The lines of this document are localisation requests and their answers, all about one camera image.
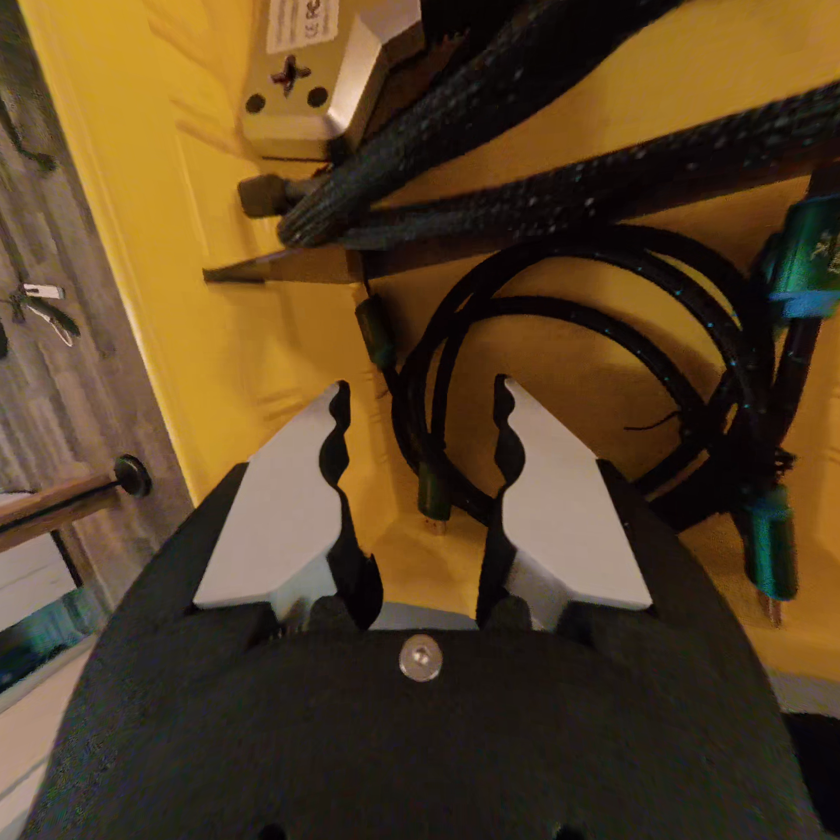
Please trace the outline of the braided hdmi cable green plugs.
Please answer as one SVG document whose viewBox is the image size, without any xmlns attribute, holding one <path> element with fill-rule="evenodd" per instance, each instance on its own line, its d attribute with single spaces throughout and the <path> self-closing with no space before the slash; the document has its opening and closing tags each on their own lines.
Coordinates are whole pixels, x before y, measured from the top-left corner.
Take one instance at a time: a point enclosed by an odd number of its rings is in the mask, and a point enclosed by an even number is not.
<svg viewBox="0 0 840 840">
<path fill-rule="evenodd" d="M 799 591 L 794 514 L 782 480 L 794 458 L 782 445 L 798 413 L 823 324 L 838 309 L 836 176 L 837 167 L 812 176 L 808 192 L 790 207 L 756 265 L 773 328 L 784 333 L 769 401 L 775 478 L 766 490 L 745 490 L 732 518 L 742 540 L 745 574 L 774 629 L 782 627 L 784 605 Z"/>
<path fill-rule="evenodd" d="M 624 270 L 687 310 L 724 365 L 711 396 L 700 396 L 666 352 L 620 319 L 568 299 L 501 295 L 525 269 L 550 259 L 582 259 Z M 596 333 L 640 361 L 663 386 L 681 422 L 680 441 L 635 479 L 635 488 L 645 496 L 661 490 L 707 454 L 698 469 L 653 501 L 656 515 L 672 529 L 683 532 L 744 507 L 777 482 L 781 442 L 770 400 L 775 361 L 769 304 L 729 260 L 685 235 L 613 225 L 504 248 L 451 288 L 401 367 L 383 299 L 368 295 L 355 315 L 365 348 L 392 396 L 393 431 L 418 479 L 418 508 L 433 521 L 447 522 L 457 507 L 483 525 L 490 522 L 492 498 L 446 454 L 448 396 L 468 332 L 480 322 L 506 317 L 550 319 Z"/>
</svg>

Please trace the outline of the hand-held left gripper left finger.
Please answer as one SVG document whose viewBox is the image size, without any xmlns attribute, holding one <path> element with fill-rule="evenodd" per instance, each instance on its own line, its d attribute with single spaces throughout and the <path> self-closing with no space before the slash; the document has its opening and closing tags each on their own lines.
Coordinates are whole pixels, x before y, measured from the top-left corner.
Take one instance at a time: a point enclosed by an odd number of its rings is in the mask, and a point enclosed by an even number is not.
<svg viewBox="0 0 840 840">
<path fill-rule="evenodd" d="M 340 488 L 349 464 L 350 386 L 331 384 L 248 460 L 193 602 L 267 603 L 281 624 L 307 624 L 338 596 L 368 623 L 368 558 Z"/>
</svg>

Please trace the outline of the yellow plastic bin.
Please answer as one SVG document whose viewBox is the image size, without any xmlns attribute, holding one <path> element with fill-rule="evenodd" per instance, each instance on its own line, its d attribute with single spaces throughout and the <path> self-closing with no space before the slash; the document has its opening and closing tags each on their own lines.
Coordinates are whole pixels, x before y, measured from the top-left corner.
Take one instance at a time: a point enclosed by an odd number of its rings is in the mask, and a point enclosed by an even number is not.
<svg viewBox="0 0 840 840">
<path fill-rule="evenodd" d="M 838 80 L 838 2 L 688 2 L 622 47 L 561 100 L 391 202 L 496 186 Z M 257 173 L 235 109 L 257 12 L 252 2 L 20 2 L 71 156 L 141 347 L 185 482 L 200 501 L 326 385 L 351 385 L 342 479 L 360 541 L 389 600 L 475 611 L 485 530 L 454 511 L 442 539 L 418 516 L 417 483 L 392 433 L 382 378 L 354 317 L 358 286 L 206 286 L 202 269 L 260 256 L 274 225 L 251 222 L 237 183 Z M 714 248 L 742 270 L 806 179 L 645 219 Z M 664 292 L 601 264 L 555 260 L 506 293 L 557 295 L 627 320 L 704 396 L 721 368 L 700 326 Z M 607 339 L 563 322 L 504 318 L 470 331 L 458 357 L 448 452 L 495 492 L 492 386 L 512 375 L 630 477 L 678 442 L 672 403 Z M 820 336 L 786 448 L 801 576 L 773 629 L 745 580 L 727 518 L 685 534 L 780 671 L 838 680 L 838 315 Z"/>
</svg>

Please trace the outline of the black hdmi switch with cable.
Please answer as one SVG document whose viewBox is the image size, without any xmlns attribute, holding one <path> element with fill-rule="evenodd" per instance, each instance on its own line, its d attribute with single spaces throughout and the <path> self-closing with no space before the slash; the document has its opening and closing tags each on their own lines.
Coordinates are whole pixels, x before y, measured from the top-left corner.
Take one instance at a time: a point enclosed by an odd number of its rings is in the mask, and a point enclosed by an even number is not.
<svg viewBox="0 0 840 840">
<path fill-rule="evenodd" d="M 838 81 L 506 184 L 376 210 L 420 175 L 524 123 L 683 2 L 264 2 L 242 130 L 301 181 L 238 185 L 292 249 L 525 242 L 838 158 Z"/>
</svg>

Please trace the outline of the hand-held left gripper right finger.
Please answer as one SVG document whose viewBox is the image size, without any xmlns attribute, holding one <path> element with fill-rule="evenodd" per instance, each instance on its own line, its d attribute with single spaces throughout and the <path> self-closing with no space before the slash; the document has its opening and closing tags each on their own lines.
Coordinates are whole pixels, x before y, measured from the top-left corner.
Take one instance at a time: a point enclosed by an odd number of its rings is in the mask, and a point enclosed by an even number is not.
<svg viewBox="0 0 840 840">
<path fill-rule="evenodd" d="M 510 376 L 494 383 L 496 465 L 479 575 L 478 626 L 509 596 L 553 632 L 571 603 L 647 610 L 653 598 L 599 458 Z"/>
</svg>

